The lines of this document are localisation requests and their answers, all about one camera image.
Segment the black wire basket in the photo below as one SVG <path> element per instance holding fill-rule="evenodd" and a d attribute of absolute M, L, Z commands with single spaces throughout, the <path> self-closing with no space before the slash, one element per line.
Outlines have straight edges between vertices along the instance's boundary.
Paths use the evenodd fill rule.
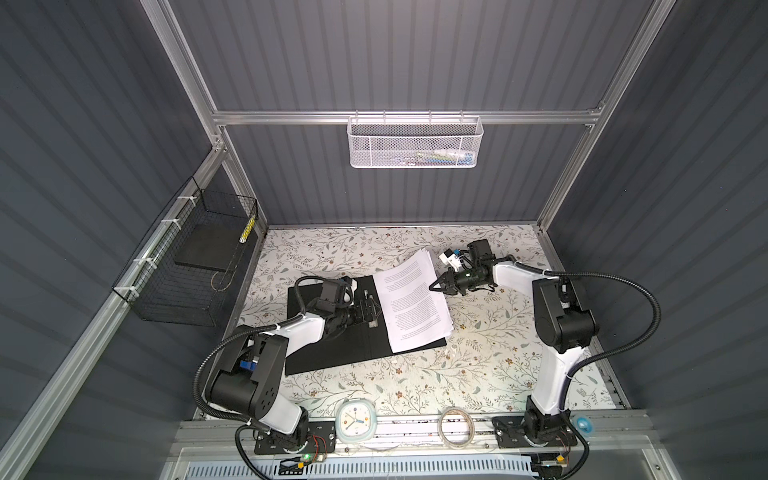
<path fill-rule="evenodd" d="M 245 280 L 247 266 L 241 263 L 250 259 L 258 240 L 257 232 L 251 231 L 256 226 L 257 211 L 252 197 L 198 188 L 175 219 L 155 222 L 112 286 L 113 291 L 143 320 L 198 326 L 228 321 Z M 229 257 L 225 269 L 178 263 L 184 244 L 200 226 L 242 232 L 220 252 L 220 256 Z M 141 256 L 156 227 L 162 229 L 160 239 Z M 135 280 L 128 285 L 118 284 L 136 262 L 140 265 Z"/>

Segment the yellow tape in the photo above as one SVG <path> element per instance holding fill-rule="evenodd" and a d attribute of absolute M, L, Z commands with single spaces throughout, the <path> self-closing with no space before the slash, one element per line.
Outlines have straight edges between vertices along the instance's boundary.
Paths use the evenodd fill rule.
<path fill-rule="evenodd" d="M 250 235 L 250 231 L 253 230 L 253 225 L 256 223 L 256 217 L 253 216 L 248 220 L 248 224 L 245 226 L 245 230 L 243 230 L 243 234 L 240 235 L 240 243 L 245 243 L 246 240 L 248 240 L 248 235 Z"/>

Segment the blue object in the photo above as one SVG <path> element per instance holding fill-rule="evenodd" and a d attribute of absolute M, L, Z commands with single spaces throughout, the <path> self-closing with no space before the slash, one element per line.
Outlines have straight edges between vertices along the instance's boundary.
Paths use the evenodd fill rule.
<path fill-rule="evenodd" d="M 243 367 L 245 370 L 250 370 L 251 372 L 256 369 L 255 362 L 246 362 L 245 360 L 240 361 L 240 366 Z"/>
<path fill-rule="evenodd" d="M 576 419 L 576 428 L 581 430 L 582 433 L 592 433 L 592 422 L 585 417 L 579 417 Z"/>

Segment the mounting plate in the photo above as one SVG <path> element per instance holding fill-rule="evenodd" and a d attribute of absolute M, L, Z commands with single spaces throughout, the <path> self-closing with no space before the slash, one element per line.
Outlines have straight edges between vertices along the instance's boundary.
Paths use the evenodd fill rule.
<path fill-rule="evenodd" d="M 549 442 L 547 445 L 532 445 L 525 438 L 523 433 L 523 415 L 505 415 L 491 418 L 491 424 L 493 425 L 496 442 L 500 449 L 523 449 L 530 448 L 532 446 L 540 447 L 562 447 L 563 444 L 559 440 L 555 439 Z M 566 431 L 565 438 L 563 439 L 565 445 L 574 447 L 577 445 L 578 440 L 570 429 Z"/>
<path fill-rule="evenodd" d="M 275 443 L 273 437 L 264 435 L 261 432 L 258 435 L 263 438 L 256 440 L 256 446 L 253 448 L 255 455 L 284 455 L 287 453 Z M 310 439 L 303 449 L 296 452 L 296 455 L 315 452 L 315 442 L 312 440 L 312 435 L 326 440 L 326 453 L 332 453 L 336 450 L 336 422 L 333 420 L 330 422 L 310 422 Z M 318 440 L 318 443 L 320 445 L 319 452 L 323 453 L 323 443 L 320 440 Z"/>

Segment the gray panel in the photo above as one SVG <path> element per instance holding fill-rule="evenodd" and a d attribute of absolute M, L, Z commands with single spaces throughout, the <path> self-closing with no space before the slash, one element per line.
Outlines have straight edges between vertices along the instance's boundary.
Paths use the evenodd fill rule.
<path fill-rule="evenodd" d="M 550 229 L 566 267 L 658 296 L 658 334 L 611 363 L 685 478 L 768 453 L 766 22 L 765 2 L 678 2 Z M 606 349 L 647 325 L 634 294 L 589 290 Z"/>
<path fill-rule="evenodd" d="M 172 0 L 221 110 L 597 106 L 650 0 Z"/>
<path fill-rule="evenodd" d="M 0 72 L 5 443 L 210 144 L 138 2 L 0 3 Z M 159 471 L 213 333 L 126 322 L 29 478 Z"/>
<path fill-rule="evenodd" d="M 584 131 L 488 126 L 478 166 L 378 170 L 349 165 L 338 126 L 230 126 L 272 225 L 533 220 Z"/>

